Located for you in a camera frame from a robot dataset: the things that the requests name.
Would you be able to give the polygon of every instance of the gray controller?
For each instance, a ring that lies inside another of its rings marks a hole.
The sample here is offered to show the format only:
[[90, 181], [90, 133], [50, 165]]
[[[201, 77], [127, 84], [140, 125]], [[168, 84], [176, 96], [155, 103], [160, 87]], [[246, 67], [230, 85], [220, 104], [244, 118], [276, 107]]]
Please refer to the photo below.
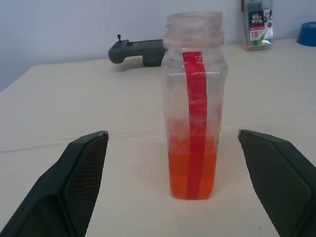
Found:
[[160, 67], [165, 52], [162, 39], [129, 42], [128, 39], [120, 40], [118, 35], [118, 41], [109, 50], [109, 58], [118, 64], [127, 57], [143, 56], [145, 67]]

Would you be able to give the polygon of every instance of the orange liquid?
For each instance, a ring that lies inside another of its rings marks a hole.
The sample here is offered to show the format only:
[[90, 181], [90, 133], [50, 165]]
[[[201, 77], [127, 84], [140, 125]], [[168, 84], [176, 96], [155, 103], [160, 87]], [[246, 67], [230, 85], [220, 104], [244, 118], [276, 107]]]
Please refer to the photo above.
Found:
[[[213, 138], [206, 138], [202, 177], [196, 199], [208, 199], [214, 186], [216, 168], [216, 144]], [[170, 189], [175, 198], [187, 199], [188, 171], [190, 164], [190, 138], [179, 139], [169, 136]]]

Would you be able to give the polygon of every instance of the black gripper pad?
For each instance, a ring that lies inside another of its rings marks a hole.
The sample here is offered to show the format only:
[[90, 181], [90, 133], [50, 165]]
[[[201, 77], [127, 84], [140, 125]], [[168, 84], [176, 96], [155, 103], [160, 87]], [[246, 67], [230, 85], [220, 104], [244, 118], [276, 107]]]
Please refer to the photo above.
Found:
[[241, 130], [253, 188], [280, 237], [316, 236], [316, 168], [288, 141]]
[[71, 142], [36, 181], [0, 237], [85, 236], [99, 194], [108, 139], [108, 133], [101, 131]]

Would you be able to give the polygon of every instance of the red tape strip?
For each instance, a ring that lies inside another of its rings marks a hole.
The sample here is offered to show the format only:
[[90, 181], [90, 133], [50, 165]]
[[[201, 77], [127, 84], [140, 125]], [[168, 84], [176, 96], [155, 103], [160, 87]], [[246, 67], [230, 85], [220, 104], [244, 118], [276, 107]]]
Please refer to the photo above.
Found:
[[202, 52], [183, 53], [183, 62], [187, 76], [190, 116], [187, 199], [198, 199], [207, 130], [206, 72]]

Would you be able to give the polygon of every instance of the clear plastic jar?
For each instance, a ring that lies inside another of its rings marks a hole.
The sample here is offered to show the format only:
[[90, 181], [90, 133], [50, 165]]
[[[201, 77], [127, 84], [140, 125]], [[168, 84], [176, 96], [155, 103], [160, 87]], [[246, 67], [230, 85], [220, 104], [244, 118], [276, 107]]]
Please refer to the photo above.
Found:
[[228, 66], [221, 12], [168, 17], [163, 61], [171, 193], [207, 199], [214, 185]]

